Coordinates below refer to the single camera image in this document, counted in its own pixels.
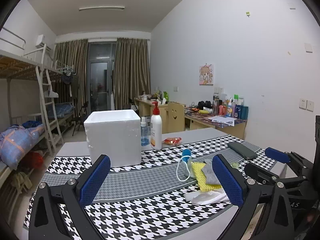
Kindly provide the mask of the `white tissue paper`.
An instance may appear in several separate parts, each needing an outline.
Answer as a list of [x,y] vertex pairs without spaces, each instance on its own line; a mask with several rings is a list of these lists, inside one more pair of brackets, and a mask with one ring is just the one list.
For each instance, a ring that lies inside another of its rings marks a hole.
[[194,205],[209,205],[219,202],[228,202],[229,198],[223,188],[207,192],[200,190],[184,194],[185,200]]

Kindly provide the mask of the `grey sock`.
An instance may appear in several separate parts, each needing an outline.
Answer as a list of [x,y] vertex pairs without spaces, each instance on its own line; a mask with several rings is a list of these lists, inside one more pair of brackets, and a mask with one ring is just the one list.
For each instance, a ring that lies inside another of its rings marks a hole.
[[208,185],[220,185],[220,182],[215,175],[213,168],[212,168],[212,160],[211,159],[205,159],[204,160],[204,167],[201,168],[201,171],[203,172],[205,178],[206,178],[206,184]]

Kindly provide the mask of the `yellow mesh sponge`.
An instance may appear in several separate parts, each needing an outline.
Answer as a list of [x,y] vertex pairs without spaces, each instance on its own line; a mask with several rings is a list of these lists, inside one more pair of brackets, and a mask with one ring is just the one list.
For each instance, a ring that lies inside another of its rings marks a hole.
[[196,177],[197,183],[200,187],[200,190],[202,192],[208,192],[208,191],[213,191],[213,190],[218,190],[220,189],[222,186],[220,185],[219,182],[214,183],[214,184],[207,184],[206,183],[206,176],[204,174],[204,172],[202,171],[202,169],[205,167],[205,163],[201,163],[201,162],[192,162],[191,166],[194,172],[194,175]]

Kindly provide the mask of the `blue face mask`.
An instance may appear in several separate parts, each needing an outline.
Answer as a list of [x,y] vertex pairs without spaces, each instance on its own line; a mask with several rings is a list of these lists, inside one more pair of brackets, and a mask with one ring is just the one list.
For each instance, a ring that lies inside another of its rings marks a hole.
[[182,155],[176,166],[176,178],[180,182],[196,178],[192,168],[192,153],[190,149],[182,151]]

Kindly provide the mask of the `green floral tissue pack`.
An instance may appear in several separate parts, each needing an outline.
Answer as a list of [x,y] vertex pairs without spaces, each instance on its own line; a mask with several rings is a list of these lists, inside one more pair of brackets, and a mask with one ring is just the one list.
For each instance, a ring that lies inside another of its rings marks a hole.
[[239,169],[240,164],[238,162],[233,162],[233,163],[231,163],[231,166],[232,166],[232,168]]

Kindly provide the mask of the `white paper sheets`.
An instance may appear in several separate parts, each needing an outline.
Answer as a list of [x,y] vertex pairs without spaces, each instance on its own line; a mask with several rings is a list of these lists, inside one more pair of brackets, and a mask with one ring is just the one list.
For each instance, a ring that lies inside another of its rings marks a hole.
[[235,125],[235,121],[236,121],[236,118],[232,118],[232,117],[229,117],[229,116],[221,116],[221,115],[212,116],[212,117],[210,117],[208,119],[211,122],[216,122],[216,123],[224,124],[224,125],[227,125],[227,126],[234,126]]

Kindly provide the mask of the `red plastic bag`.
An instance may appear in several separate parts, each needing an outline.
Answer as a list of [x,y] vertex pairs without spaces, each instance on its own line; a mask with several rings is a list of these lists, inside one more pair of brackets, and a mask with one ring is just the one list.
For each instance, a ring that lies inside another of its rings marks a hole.
[[30,151],[22,158],[20,164],[27,168],[40,168],[43,164],[43,156],[38,152]]

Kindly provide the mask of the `blue spray bottle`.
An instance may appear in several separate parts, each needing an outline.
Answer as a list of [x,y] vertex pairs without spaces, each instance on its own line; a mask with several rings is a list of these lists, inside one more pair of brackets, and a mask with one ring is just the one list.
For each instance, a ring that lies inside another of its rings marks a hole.
[[141,146],[147,146],[149,144],[148,124],[146,117],[141,117],[140,132],[141,132]]

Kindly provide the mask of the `wooden smiley chair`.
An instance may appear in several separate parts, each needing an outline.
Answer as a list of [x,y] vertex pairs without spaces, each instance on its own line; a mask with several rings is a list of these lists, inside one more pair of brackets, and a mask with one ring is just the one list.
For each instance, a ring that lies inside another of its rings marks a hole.
[[167,107],[167,132],[183,132],[185,130],[185,105],[169,102]]

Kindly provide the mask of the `black headphones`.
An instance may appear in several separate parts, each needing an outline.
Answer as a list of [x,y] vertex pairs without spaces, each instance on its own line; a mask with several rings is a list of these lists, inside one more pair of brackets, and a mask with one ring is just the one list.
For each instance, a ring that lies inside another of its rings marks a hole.
[[204,107],[212,109],[212,103],[210,101],[199,101],[197,105],[198,109],[203,110]]

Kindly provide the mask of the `white metal bunk bed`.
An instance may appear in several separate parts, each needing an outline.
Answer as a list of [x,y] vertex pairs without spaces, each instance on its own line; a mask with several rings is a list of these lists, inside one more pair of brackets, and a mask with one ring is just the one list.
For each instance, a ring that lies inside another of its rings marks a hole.
[[[37,144],[30,150],[43,157],[57,152],[63,143],[60,124],[65,120],[58,117],[54,100],[55,82],[62,72],[53,66],[52,50],[47,46],[27,50],[27,42],[7,28],[1,30],[1,81],[6,88],[1,90],[1,105],[8,114],[8,124],[1,126],[1,133],[14,125],[25,128],[44,125]],[[17,212],[20,196],[32,187],[30,176],[35,168],[23,167],[20,162],[11,170],[1,161],[1,216],[11,223]]]

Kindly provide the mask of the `right brown curtain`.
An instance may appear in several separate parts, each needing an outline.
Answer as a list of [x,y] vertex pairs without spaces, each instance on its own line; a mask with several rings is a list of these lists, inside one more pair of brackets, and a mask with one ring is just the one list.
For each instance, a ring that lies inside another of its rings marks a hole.
[[119,38],[113,72],[116,110],[129,109],[130,99],[151,93],[148,41]]

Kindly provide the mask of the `glass balcony door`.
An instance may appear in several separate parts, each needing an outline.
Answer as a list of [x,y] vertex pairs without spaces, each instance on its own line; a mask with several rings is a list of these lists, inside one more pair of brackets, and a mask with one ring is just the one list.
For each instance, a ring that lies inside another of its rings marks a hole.
[[88,44],[87,95],[90,112],[108,111],[112,108],[112,74],[115,52],[115,41]]

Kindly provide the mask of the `ceiling tube light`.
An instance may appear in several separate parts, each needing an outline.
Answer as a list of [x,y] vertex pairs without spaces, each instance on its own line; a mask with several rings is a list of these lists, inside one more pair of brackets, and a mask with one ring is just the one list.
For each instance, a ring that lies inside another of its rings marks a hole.
[[114,11],[123,11],[124,6],[114,6],[114,5],[99,5],[99,6],[90,6],[90,7],[80,7],[79,11],[85,10],[114,10]]

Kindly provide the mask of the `cartoon girl wall poster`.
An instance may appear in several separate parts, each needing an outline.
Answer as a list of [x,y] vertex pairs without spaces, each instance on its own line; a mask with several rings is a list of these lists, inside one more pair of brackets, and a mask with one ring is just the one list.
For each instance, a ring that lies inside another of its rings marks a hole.
[[212,64],[205,64],[200,66],[199,70],[199,85],[213,85],[214,68]]

